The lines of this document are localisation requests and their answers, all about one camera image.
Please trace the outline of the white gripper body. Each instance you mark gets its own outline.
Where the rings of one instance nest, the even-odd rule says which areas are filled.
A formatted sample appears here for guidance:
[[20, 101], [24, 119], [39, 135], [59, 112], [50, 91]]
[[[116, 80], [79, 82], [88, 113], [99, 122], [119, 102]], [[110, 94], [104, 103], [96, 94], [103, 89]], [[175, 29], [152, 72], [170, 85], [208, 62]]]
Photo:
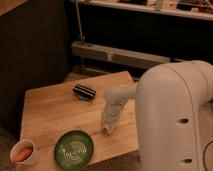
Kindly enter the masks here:
[[119, 111], [104, 109], [101, 114], [101, 124], [103, 128], [113, 127], [120, 118]]

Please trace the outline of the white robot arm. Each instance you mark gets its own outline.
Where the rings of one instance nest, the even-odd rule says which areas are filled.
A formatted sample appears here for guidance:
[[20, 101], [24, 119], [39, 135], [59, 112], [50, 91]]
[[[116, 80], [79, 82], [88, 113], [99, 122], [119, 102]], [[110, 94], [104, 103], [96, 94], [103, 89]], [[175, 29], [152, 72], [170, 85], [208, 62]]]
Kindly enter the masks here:
[[213, 99], [213, 65], [205, 61], [161, 64], [131, 86], [108, 88], [101, 127], [111, 133], [120, 111], [135, 101], [143, 171], [204, 171], [199, 108]]

